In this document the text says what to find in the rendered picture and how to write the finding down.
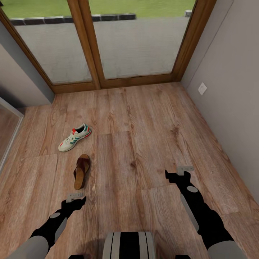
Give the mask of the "gym shoe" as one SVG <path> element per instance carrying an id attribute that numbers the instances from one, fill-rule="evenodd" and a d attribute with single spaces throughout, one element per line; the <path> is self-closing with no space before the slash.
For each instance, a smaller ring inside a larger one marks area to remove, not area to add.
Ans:
<path id="1" fill-rule="evenodd" d="M 89 128 L 88 125 L 83 123 L 80 127 L 73 128 L 69 137 L 60 143 L 58 150 L 61 152 L 68 151 L 72 149 L 80 139 L 85 138 L 90 134 L 91 134 L 91 129 Z"/>

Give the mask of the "sandal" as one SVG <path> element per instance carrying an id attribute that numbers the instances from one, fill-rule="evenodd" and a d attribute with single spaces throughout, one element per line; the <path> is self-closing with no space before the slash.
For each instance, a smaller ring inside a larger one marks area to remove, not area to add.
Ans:
<path id="1" fill-rule="evenodd" d="M 80 190 L 84 188 L 86 180 L 85 180 L 85 175 L 89 171 L 91 162 L 86 154 L 82 154 L 76 163 L 77 167 L 75 168 L 73 175 L 75 177 L 75 182 L 74 182 L 74 189 L 75 190 Z"/>

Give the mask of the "robot trunk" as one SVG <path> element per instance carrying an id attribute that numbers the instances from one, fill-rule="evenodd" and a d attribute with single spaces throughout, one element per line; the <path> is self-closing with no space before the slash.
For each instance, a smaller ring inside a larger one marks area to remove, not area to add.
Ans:
<path id="1" fill-rule="evenodd" d="M 150 232 L 109 232 L 103 259 L 156 259 L 154 238 Z"/>

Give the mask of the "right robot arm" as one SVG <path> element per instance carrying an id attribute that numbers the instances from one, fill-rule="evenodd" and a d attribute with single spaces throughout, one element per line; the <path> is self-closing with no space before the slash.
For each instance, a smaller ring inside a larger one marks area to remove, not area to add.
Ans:
<path id="1" fill-rule="evenodd" d="M 204 203 L 200 191 L 190 182 L 193 166 L 178 166 L 177 173 L 168 173 L 166 179 L 176 183 L 180 189 L 180 199 L 197 233 L 202 236 L 211 259 L 248 259 L 229 232 L 224 228 L 218 213 Z"/>

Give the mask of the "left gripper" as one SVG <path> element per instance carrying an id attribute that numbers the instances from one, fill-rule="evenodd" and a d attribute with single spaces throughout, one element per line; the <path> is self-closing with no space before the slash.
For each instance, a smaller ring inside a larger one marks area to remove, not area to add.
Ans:
<path id="1" fill-rule="evenodd" d="M 85 205 L 85 202 L 86 202 L 86 197 L 83 200 L 77 199 L 70 203 L 67 203 L 66 200 L 64 200 L 61 203 L 61 209 L 63 207 L 68 207 L 68 208 L 70 208 L 71 214 L 72 214 L 74 212 L 74 210 L 81 210 L 82 206 Z"/>

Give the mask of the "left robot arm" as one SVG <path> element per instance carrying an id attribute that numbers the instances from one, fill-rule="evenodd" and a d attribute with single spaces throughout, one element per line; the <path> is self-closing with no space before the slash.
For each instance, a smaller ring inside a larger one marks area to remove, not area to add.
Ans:
<path id="1" fill-rule="evenodd" d="M 74 210 L 81 210 L 85 205 L 86 197 L 83 200 L 73 198 L 83 196 L 84 193 L 79 192 L 68 194 L 67 199 L 61 203 L 61 209 L 52 214 L 43 226 L 36 229 L 22 246 L 5 259 L 45 259 L 64 231 L 67 219 Z"/>

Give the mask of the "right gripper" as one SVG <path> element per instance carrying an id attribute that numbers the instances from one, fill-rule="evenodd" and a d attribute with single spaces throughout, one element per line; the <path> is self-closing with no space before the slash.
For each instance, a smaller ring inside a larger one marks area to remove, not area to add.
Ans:
<path id="1" fill-rule="evenodd" d="M 190 173 L 184 172 L 184 175 L 178 175 L 177 173 L 168 173 L 167 170 L 165 170 L 165 176 L 166 179 L 169 179 L 170 183 L 176 183 L 178 186 L 178 183 L 182 180 L 187 180 L 190 183 Z"/>

